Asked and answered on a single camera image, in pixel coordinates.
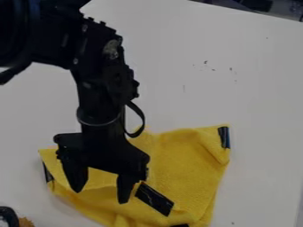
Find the screw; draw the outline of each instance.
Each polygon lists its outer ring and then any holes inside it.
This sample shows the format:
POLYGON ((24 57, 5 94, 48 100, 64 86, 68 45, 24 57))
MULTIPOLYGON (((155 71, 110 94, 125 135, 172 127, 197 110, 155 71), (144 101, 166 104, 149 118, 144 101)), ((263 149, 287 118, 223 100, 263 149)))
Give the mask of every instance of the screw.
POLYGON ((82 25, 82 32, 85 33, 88 30, 88 25, 82 25))
POLYGON ((78 65, 79 59, 74 59, 74 65, 78 65))
POLYGON ((84 82, 83 87, 86 88, 86 89, 91 89, 91 84, 88 83, 88 82, 84 82))

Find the black tape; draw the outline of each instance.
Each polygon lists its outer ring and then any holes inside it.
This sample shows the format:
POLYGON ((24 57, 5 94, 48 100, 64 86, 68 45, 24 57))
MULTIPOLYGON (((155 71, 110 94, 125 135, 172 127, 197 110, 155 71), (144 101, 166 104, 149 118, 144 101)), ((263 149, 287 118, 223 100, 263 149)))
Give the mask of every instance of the black tape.
POLYGON ((218 128, 218 132, 221 138, 222 147, 230 149, 229 127, 220 127, 218 128))
POLYGON ((165 216, 169 216, 174 206, 173 201, 156 192, 144 183, 141 183, 136 191, 136 197, 165 216))
POLYGON ((46 183, 53 181, 55 178, 54 176, 52 176, 52 174, 50 173, 50 171, 46 168, 45 164, 43 163, 43 168, 44 168, 44 174, 45 174, 45 180, 46 183))

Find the black strap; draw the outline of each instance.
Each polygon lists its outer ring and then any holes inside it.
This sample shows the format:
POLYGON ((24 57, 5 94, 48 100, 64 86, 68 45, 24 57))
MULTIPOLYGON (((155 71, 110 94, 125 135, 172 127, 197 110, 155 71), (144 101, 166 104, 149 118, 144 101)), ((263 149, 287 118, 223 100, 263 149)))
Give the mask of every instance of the black strap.
POLYGON ((143 111, 133 102, 129 101, 127 103, 127 106, 132 109, 136 114, 138 114, 138 116, 142 119, 142 125, 140 127, 140 129, 138 129, 136 132, 134 133, 129 133, 127 132, 127 130, 125 129, 125 125, 124 123, 122 123, 122 126, 124 128, 124 132, 131 138, 135 138, 135 137, 139 137, 141 135, 141 133, 144 131, 145 129, 145 116, 143 111))
POLYGON ((27 69, 32 64, 31 61, 24 62, 16 67, 7 69, 0 73, 0 85, 5 85, 8 81, 12 79, 16 74, 21 73, 23 70, 27 69))

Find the cloth fold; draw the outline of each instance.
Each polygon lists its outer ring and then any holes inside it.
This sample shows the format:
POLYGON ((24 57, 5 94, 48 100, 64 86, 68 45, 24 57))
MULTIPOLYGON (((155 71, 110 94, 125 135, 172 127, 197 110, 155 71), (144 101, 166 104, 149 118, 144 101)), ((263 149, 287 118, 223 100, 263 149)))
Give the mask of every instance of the cloth fold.
POLYGON ((89 169, 89 181, 80 193, 70 188, 57 149, 40 151, 53 176, 50 190, 67 200, 87 217, 112 227, 156 227, 188 224, 206 227, 212 219, 219 182, 229 163, 229 148, 222 146, 219 127, 179 129, 161 134, 144 132, 129 141, 151 156, 149 177, 152 189, 174 202, 169 216, 135 196, 136 184, 127 204, 117 200, 117 175, 89 169))

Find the black cable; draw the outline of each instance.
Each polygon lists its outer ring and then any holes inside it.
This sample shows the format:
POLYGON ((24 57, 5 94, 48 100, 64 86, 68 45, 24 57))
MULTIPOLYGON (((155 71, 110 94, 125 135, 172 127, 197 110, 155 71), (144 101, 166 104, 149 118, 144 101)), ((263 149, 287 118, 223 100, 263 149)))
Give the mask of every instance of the black cable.
POLYGON ((8 223, 9 227, 19 227, 19 218, 12 208, 0 207, 0 218, 1 217, 8 223))

